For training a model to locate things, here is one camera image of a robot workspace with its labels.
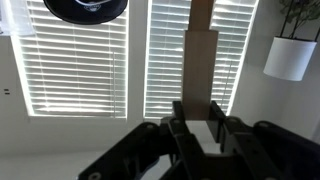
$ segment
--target wooden board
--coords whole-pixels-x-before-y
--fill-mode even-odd
[[[190,17],[189,17],[189,31],[194,30],[209,30],[212,9],[214,0],[192,0]]]
[[[182,104],[187,120],[209,117],[218,31],[186,31]]]

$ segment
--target round ceiling fixture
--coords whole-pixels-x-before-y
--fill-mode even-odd
[[[109,22],[126,9],[128,0],[44,0],[52,14],[58,18],[81,25]]]

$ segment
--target white horizontal blinds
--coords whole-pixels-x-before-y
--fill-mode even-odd
[[[257,0],[217,0],[212,29],[219,31],[212,100],[227,113],[231,95],[243,60],[251,19]]]
[[[256,0],[217,0],[212,28],[220,31],[212,100],[226,112],[246,43]],[[172,101],[181,99],[184,30],[191,1],[153,0],[145,118],[171,115]]]
[[[20,37],[35,115],[126,116],[127,14],[81,26],[29,0],[36,35]]]
[[[151,11],[145,118],[171,114],[181,98],[184,30],[191,1],[153,0]]]

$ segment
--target white planter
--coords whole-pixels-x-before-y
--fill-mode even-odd
[[[264,73],[276,78],[301,81],[317,43],[275,37]]]

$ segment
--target screw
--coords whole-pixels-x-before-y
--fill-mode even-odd
[[[153,125],[148,125],[147,128],[148,129],[153,129]]]
[[[237,119],[229,119],[230,122],[238,122]]]
[[[259,126],[260,127],[269,127],[269,124],[262,122],[262,123],[259,123]]]
[[[102,176],[101,176],[100,173],[95,172],[95,173],[92,173],[92,174],[89,176],[88,180],[100,180],[101,177],[102,177]]]

